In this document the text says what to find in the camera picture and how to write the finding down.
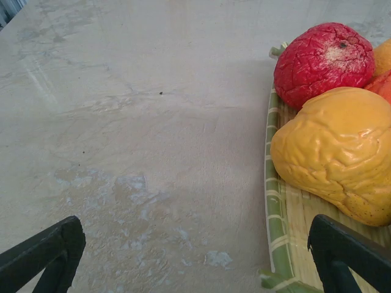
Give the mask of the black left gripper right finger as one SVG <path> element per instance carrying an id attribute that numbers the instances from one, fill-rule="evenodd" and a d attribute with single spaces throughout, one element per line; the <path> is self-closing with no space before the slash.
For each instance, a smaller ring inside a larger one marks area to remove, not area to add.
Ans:
<path id="1" fill-rule="evenodd" d="M 390 292 L 390 250 L 334 219 L 315 216 L 307 248 L 324 292 L 360 292 L 352 272 L 378 292 Z"/>

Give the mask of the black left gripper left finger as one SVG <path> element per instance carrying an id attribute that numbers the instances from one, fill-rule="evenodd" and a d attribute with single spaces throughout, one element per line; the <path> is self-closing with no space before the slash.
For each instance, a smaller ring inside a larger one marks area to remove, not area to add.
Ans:
<path id="1" fill-rule="evenodd" d="M 34 292 L 67 292 L 85 246 L 80 219 L 57 222 L 1 253 L 1 292 L 17 292 L 39 273 Z"/>

